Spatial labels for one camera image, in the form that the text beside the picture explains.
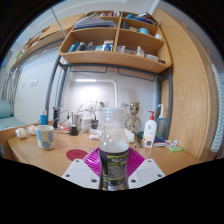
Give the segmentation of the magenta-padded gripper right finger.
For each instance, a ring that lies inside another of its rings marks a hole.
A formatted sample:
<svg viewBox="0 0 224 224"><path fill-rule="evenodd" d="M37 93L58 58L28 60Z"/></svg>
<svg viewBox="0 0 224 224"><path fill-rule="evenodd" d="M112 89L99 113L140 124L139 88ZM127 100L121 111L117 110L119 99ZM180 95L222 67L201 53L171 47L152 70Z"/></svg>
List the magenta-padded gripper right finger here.
<svg viewBox="0 0 224 224"><path fill-rule="evenodd" d="M131 148L126 162L127 187L141 188L165 176L153 159L144 159Z"/></svg>

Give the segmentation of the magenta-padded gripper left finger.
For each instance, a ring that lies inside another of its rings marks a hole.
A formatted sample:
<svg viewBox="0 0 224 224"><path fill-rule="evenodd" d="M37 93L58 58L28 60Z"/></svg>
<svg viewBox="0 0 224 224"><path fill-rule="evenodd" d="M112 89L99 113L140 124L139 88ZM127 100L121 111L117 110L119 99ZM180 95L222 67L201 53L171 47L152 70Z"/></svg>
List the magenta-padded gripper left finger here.
<svg viewBox="0 0 224 224"><path fill-rule="evenodd" d="M98 189L100 170L90 161L90 154L81 149L72 149L66 153L72 161L62 178L84 188Z"/></svg>

